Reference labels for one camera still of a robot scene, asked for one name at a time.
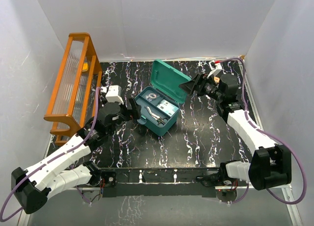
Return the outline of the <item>green medicine box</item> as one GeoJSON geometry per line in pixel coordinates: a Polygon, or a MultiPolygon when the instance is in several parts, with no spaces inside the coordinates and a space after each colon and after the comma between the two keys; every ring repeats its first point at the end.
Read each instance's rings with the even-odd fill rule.
{"type": "Polygon", "coordinates": [[[167,133],[177,121],[180,106],[187,96],[179,85],[188,81],[189,76],[161,60],[155,60],[150,79],[152,85],[135,97],[141,106],[138,123],[157,136],[167,133]]]}

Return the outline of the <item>small scissors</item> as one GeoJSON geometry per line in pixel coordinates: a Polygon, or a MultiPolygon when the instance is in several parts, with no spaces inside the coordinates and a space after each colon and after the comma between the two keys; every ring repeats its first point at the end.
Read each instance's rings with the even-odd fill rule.
{"type": "Polygon", "coordinates": [[[146,111],[148,112],[149,116],[150,116],[151,118],[153,118],[153,119],[157,122],[157,125],[158,125],[159,127],[165,126],[166,123],[168,122],[169,118],[167,118],[167,117],[162,117],[162,116],[159,116],[159,115],[153,113],[150,107],[145,106],[145,109],[146,109],[146,111]]]}

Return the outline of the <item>dark blue divided tray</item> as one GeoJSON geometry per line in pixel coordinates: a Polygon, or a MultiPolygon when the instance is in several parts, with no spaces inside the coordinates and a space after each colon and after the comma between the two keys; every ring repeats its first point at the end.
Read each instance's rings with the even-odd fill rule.
{"type": "Polygon", "coordinates": [[[135,96],[135,101],[137,104],[141,105],[141,118],[138,119],[138,123],[141,125],[144,125],[146,128],[150,129],[153,131],[155,134],[159,136],[163,136],[172,126],[174,123],[176,123],[179,110],[180,110],[180,105],[177,101],[172,99],[170,96],[166,95],[165,93],[161,92],[160,90],[154,88],[153,86],[148,86],[146,87],[142,92],[140,92],[138,95],[135,96]],[[149,93],[155,93],[159,94],[160,97],[153,100],[153,101],[147,101],[145,99],[145,96],[149,93]],[[173,115],[169,116],[165,114],[163,111],[157,108],[157,105],[162,101],[162,100],[167,100],[177,106],[179,109],[178,111],[173,115]],[[168,122],[166,123],[165,126],[159,127],[157,125],[157,122],[151,118],[148,114],[148,112],[145,109],[145,106],[148,106],[151,108],[152,112],[162,116],[162,117],[167,117],[169,118],[168,122]]]}

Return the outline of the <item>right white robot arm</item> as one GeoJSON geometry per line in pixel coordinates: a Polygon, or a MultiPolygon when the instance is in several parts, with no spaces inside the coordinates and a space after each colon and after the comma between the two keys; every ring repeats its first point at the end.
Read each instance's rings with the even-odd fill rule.
{"type": "Polygon", "coordinates": [[[230,185],[236,179],[251,183],[256,190],[268,189],[291,183],[291,152],[262,134],[260,128],[249,118],[238,100],[236,76],[219,73],[217,76],[197,74],[179,87],[187,94],[209,96],[214,99],[220,117],[246,144],[252,154],[249,163],[231,160],[220,164],[218,172],[198,181],[216,181],[230,185]]]}

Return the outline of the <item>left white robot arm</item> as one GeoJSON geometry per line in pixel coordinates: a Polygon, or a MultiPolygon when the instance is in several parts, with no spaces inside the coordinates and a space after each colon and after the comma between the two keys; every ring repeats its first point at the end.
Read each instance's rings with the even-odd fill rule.
{"type": "Polygon", "coordinates": [[[66,144],[40,162],[11,173],[12,192],[26,214],[39,210],[51,197],[77,185],[97,186],[101,171],[91,161],[68,169],[76,161],[97,149],[115,133],[117,126],[141,116],[141,106],[130,98],[131,108],[118,102],[106,102],[83,128],[66,144]]]}

